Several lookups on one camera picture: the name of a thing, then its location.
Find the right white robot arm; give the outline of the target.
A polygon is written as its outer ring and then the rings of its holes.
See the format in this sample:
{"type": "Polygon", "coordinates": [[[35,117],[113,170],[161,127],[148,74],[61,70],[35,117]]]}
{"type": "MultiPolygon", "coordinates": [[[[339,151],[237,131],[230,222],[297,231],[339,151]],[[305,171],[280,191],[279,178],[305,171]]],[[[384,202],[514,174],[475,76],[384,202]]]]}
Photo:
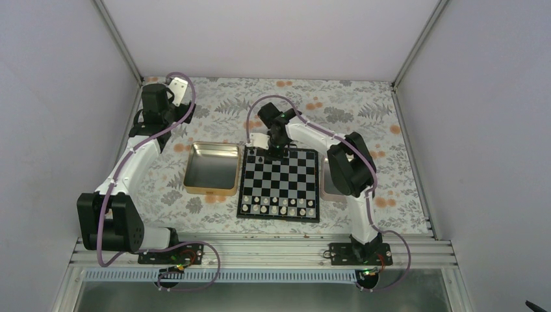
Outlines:
{"type": "Polygon", "coordinates": [[[373,220],[376,167],[362,136],[357,132],[338,135],[306,120],[295,109],[282,112],[273,103],[263,105],[258,116],[268,132],[249,134],[248,142],[263,149],[270,160],[283,159],[294,141],[308,144],[327,158],[331,180],[345,195],[352,220],[353,259],[361,265],[369,264],[383,239],[373,220]]]}

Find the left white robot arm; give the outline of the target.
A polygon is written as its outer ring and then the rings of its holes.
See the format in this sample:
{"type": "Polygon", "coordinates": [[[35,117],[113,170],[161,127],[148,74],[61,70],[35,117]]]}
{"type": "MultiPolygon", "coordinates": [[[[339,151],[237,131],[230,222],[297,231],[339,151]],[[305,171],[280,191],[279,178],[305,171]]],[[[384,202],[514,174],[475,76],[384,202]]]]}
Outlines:
{"type": "Polygon", "coordinates": [[[195,106],[183,103],[189,83],[173,78],[168,83],[142,88],[142,108],[135,114],[125,152],[108,178],[94,192],[82,193],[77,212],[87,250],[132,252],[155,250],[164,263],[181,254],[175,230],[147,226],[133,201],[152,163],[164,150],[176,124],[190,123],[195,106]]]}

